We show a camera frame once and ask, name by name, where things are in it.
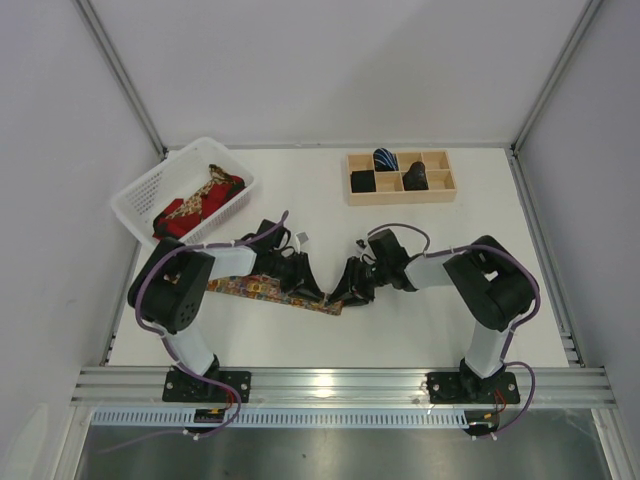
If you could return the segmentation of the colourful patterned tie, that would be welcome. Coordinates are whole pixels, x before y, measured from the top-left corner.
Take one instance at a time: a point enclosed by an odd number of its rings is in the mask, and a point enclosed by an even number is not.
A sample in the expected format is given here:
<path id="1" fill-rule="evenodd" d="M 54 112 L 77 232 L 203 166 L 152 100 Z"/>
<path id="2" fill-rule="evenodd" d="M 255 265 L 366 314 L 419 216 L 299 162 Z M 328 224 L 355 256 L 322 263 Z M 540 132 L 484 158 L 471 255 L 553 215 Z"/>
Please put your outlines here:
<path id="1" fill-rule="evenodd" d="M 209 292 L 296 307 L 331 316 L 340 316 L 343 309 L 341 303 L 327 305 L 324 302 L 294 298 L 280 291 L 277 280 L 266 276 L 234 276 L 210 280 L 207 290 Z"/>

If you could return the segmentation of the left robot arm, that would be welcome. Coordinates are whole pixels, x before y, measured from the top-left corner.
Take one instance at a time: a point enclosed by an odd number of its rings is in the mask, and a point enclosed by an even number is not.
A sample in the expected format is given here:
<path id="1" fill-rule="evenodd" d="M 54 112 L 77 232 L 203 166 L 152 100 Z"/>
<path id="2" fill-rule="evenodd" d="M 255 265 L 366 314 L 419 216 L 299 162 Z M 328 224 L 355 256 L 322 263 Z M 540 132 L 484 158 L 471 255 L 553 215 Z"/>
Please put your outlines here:
<path id="1" fill-rule="evenodd" d="M 228 243 L 185 245 L 159 241 L 127 293 L 138 325 L 156 334 L 176 367 L 213 387 L 222 386 L 219 361 L 196 318 L 209 283 L 230 277 L 266 276 L 285 296 L 321 303 L 308 255 L 288 244 L 284 221 L 261 221 L 255 233 Z"/>

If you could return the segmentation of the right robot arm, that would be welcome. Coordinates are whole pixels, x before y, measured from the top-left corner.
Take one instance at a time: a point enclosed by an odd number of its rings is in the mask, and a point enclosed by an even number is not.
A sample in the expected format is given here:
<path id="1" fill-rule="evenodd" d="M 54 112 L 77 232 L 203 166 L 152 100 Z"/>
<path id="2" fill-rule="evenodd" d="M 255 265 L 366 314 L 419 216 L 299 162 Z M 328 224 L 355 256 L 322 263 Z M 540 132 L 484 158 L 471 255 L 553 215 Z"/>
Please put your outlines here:
<path id="1" fill-rule="evenodd" d="M 454 287 L 476 325 L 458 369 L 428 375 L 430 400 L 434 404 L 489 404 L 506 396 L 506 355 L 515 331 L 539 311 L 537 280 L 490 235 L 468 245 L 410 255 L 394 227 L 387 223 L 368 232 L 362 244 L 372 257 L 347 260 L 328 303 L 367 305 L 374 301 L 376 289 L 387 285 L 405 292 Z"/>

